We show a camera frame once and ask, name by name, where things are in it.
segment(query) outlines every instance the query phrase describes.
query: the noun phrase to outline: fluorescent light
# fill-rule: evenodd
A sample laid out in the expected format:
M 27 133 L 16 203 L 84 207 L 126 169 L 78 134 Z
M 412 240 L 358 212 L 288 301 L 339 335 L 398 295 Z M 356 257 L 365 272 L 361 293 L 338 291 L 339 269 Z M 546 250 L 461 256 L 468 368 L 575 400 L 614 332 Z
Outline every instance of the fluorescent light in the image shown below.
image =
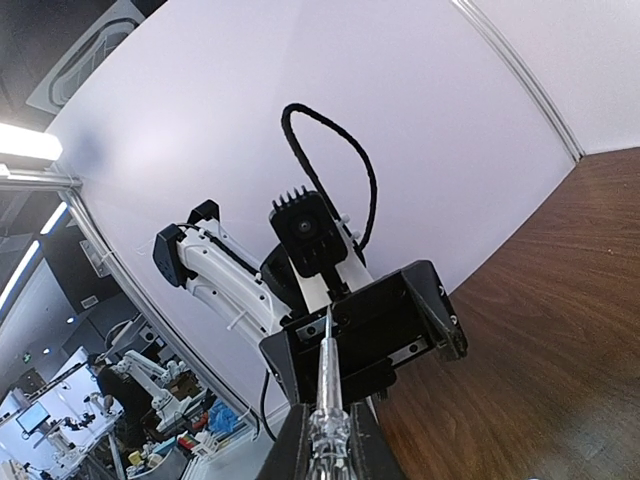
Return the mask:
M 58 223 L 58 220 L 60 220 L 60 217 L 66 210 L 67 210 L 66 203 L 62 202 L 60 205 L 58 205 L 58 208 L 56 208 L 56 211 L 53 212 L 53 215 L 51 215 L 51 218 L 47 220 L 47 223 L 45 223 L 44 227 L 42 227 L 42 230 L 40 230 L 40 234 L 46 235 L 51 230 L 53 230 L 53 227 L 56 226 L 56 223 Z
M 57 160 L 62 154 L 62 145 L 50 133 L 0 123 L 0 153 Z
M 27 250 L 27 253 L 24 255 L 24 257 L 22 257 L 22 260 L 20 260 L 18 268 L 16 268 L 16 271 L 13 272 L 13 275 L 11 275 L 9 282 L 7 282 L 7 286 L 4 287 L 4 291 L 0 295 L 0 309 L 2 309 L 5 302 L 9 298 L 11 290 L 13 290 L 13 287 L 15 287 L 16 283 L 18 283 L 18 280 L 20 280 L 20 276 L 22 275 L 22 273 L 29 266 L 29 262 L 38 251 L 38 247 L 40 247 L 40 242 L 36 240 L 31 244 L 29 250 Z

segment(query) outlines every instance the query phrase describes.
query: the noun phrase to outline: monitor screen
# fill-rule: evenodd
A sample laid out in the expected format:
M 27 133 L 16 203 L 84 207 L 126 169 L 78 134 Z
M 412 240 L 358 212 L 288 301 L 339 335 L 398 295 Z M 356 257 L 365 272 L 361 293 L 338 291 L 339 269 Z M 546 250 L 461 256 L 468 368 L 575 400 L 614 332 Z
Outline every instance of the monitor screen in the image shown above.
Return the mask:
M 36 402 L 31 405 L 28 410 L 21 413 L 16 421 L 28 435 L 31 435 L 40 425 L 46 422 L 49 417 L 49 412 L 45 410 L 40 402 Z

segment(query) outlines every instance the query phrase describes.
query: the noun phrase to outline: person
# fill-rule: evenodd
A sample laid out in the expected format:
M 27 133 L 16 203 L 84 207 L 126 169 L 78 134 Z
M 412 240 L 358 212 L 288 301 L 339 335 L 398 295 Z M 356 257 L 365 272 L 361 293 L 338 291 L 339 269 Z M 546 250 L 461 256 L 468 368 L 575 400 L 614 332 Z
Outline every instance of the person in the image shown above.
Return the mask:
M 100 393 L 104 397 L 104 408 L 108 411 L 117 400 L 124 410 L 122 442 L 127 449 L 142 449 L 147 441 L 142 417 L 151 410 L 151 395 L 131 376 L 116 373 L 99 355 L 89 355 L 87 363 L 96 377 Z

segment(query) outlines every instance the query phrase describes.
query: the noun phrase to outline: power cord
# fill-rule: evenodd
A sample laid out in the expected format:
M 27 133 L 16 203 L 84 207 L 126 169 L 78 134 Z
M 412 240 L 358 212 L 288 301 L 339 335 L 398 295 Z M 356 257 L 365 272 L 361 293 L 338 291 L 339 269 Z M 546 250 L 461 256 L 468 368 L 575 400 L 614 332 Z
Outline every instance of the power cord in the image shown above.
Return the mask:
M 269 387 L 269 370 L 265 370 L 264 373 L 264 383 L 262 384 L 262 393 L 260 394 L 260 416 L 262 417 L 262 423 L 264 424 L 264 430 L 267 432 L 267 435 L 269 435 L 269 438 L 271 440 L 273 440 L 273 442 L 276 441 L 276 436 L 273 434 L 273 432 L 271 431 L 271 428 L 269 427 L 269 422 L 267 422 L 267 416 L 265 414 L 265 409 L 264 409 L 264 403 L 265 400 L 267 398 L 267 388 Z
M 327 203 L 327 207 L 329 207 L 329 211 L 331 212 L 331 215 L 333 215 L 333 217 L 338 221 L 340 220 L 340 214 L 338 213 L 338 210 L 336 209 L 335 205 L 329 198 L 329 194 L 327 193 L 324 186 L 322 185 L 322 182 L 320 181 L 320 177 L 318 177 L 318 174 L 311 166 L 311 162 L 309 161 L 309 158 L 304 153 L 304 150 L 302 149 L 302 146 L 300 145 L 300 142 L 298 141 L 298 138 L 296 137 L 296 134 L 293 131 L 293 127 L 291 126 L 291 115 L 294 112 L 307 115 L 308 117 L 311 117 L 312 119 L 321 123 L 325 127 L 328 127 L 334 132 L 336 132 L 340 137 L 345 139 L 349 143 L 349 145 L 351 145 L 356 150 L 356 152 L 358 152 L 358 155 L 360 155 L 360 158 L 362 158 L 362 161 L 364 162 L 364 166 L 367 170 L 367 175 L 369 177 L 369 190 L 370 190 L 369 215 L 367 217 L 367 224 L 365 227 L 364 235 L 362 236 L 362 240 L 358 244 L 358 247 L 360 248 L 360 250 L 364 250 L 364 248 L 369 243 L 369 240 L 371 239 L 371 232 L 373 231 L 373 222 L 375 221 L 375 218 L 376 218 L 376 207 L 378 203 L 378 183 L 376 180 L 375 171 L 373 170 L 373 166 L 371 165 L 371 160 L 369 159 L 369 155 L 367 155 L 367 152 L 365 152 L 364 148 L 362 148 L 362 146 L 358 143 L 358 141 L 355 138 L 353 138 L 351 134 L 347 132 L 344 128 L 342 128 L 340 125 L 330 120 L 329 118 L 325 117 L 324 115 L 321 115 L 315 110 L 312 110 L 311 108 L 307 107 L 306 105 L 303 105 L 301 103 L 292 103 L 287 107 L 285 107 L 285 109 L 283 110 L 281 124 L 282 124 L 282 130 L 284 131 L 284 135 L 287 139 L 287 142 L 289 143 L 291 150 L 293 150 L 293 154 L 298 159 L 300 166 L 302 167 L 304 172 L 307 174 L 309 179 L 311 179 L 311 182 L 313 183 L 316 190 L 318 190 L 318 193 L 320 193 L 320 195 L 322 195 L 322 197 L 324 198 L 324 201 Z

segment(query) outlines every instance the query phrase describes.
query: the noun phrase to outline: brown wood surface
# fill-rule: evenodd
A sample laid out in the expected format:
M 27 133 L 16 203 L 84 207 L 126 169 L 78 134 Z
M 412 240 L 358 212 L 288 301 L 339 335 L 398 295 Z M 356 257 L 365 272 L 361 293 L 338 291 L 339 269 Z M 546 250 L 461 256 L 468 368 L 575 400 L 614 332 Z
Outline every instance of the brown wood surface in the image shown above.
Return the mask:
M 379 405 L 411 479 L 640 479 L 640 149 L 584 159 L 452 300 L 469 356 Z

